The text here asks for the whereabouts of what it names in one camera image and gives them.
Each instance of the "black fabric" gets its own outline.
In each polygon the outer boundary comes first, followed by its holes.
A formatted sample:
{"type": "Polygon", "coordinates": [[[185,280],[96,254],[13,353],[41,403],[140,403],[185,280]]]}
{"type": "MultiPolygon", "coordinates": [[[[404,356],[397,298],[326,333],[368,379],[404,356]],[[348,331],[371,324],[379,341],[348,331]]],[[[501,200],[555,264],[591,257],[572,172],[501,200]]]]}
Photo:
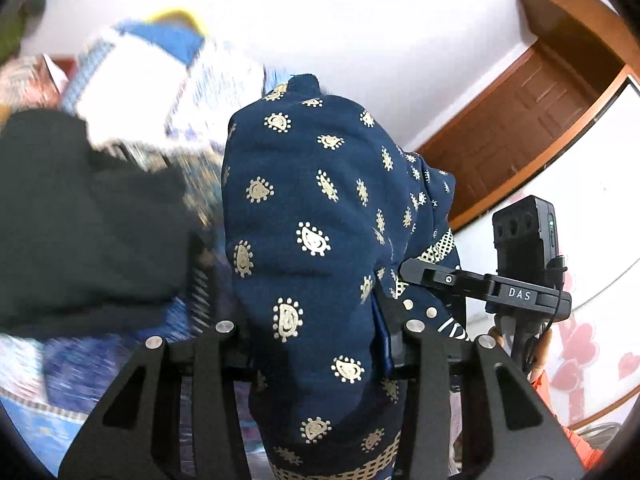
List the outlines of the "black fabric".
{"type": "Polygon", "coordinates": [[[92,150],[84,121],[13,115],[0,136],[0,332],[54,337],[159,324],[185,287],[190,218],[174,168],[92,150]]]}

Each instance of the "silver rivet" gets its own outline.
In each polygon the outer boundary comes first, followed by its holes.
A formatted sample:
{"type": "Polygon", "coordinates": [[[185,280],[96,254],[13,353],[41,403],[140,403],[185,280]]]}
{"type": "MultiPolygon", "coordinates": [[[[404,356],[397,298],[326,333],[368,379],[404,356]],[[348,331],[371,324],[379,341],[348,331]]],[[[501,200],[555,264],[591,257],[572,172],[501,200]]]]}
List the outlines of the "silver rivet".
{"type": "Polygon", "coordinates": [[[145,346],[150,350],[155,350],[162,346],[162,338],[159,335],[153,335],[145,341],[145,346]]]}
{"type": "Polygon", "coordinates": [[[216,323],[216,331],[221,334],[228,334],[234,329],[234,324],[231,321],[223,320],[216,323]]]}
{"type": "Polygon", "coordinates": [[[493,348],[495,346],[495,339],[490,335],[481,335],[478,338],[478,343],[482,348],[493,348]]]}
{"type": "Polygon", "coordinates": [[[419,319],[410,319],[409,321],[406,322],[406,327],[411,332],[420,333],[424,330],[424,323],[421,322],[419,319]]]}

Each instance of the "pile of clothes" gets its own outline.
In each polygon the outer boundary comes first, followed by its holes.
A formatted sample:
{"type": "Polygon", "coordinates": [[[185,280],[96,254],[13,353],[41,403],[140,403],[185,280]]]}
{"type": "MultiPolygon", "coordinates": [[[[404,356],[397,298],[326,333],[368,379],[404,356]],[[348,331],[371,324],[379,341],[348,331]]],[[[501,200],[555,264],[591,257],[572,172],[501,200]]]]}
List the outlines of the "pile of clothes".
{"type": "MultiPolygon", "coordinates": [[[[140,342],[208,325],[188,294],[194,266],[222,277],[216,301],[232,307],[228,122],[289,79],[176,23],[118,24],[59,64],[0,68],[0,402],[53,474],[140,342]]],[[[247,396],[239,385],[246,450],[260,451],[247,396]]]]}

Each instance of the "orange sleeve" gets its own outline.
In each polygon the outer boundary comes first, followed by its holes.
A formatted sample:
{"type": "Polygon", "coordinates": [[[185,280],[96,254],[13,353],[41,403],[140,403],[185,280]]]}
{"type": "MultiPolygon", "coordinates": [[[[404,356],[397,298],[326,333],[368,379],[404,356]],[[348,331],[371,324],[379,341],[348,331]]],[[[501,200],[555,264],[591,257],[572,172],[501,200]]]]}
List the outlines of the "orange sleeve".
{"type": "MultiPolygon", "coordinates": [[[[531,386],[533,386],[533,389],[538,393],[540,398],[544,400],[546,406],[549,408],[551,413],[553,413],[555,418],[558,418],[553,406],[551,405],[551,396],[549,395],[549,378],[546,376],[546,372],[542,372],[542,375],[540,375],[536,382],[531,386]]],[[[575,452],[578,454],[578,457],[580,457],[584,468],[586,470],[591,469],[602,456],[602,451],[599,449],[592,449],[587,441],[568,428],[563,426],[562,429],[564,430],[564,434],[569,439],[571,445],[574,446],[575,452]]]]}

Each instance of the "yellow object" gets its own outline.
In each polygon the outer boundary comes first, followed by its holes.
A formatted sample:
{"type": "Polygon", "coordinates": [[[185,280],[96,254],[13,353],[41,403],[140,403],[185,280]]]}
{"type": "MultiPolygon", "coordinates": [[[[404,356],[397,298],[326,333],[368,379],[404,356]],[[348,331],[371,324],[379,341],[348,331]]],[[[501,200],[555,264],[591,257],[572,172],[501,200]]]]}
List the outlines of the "yellow object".
{"type": "Polygon", "coordinates": [[[202,20],[197,19],[191,12],[183,9],[167,9],[151,16],[149,23],[172,22],[181,23],[197,32],[201,36],[207,36],[207,26],[202,20]]]}

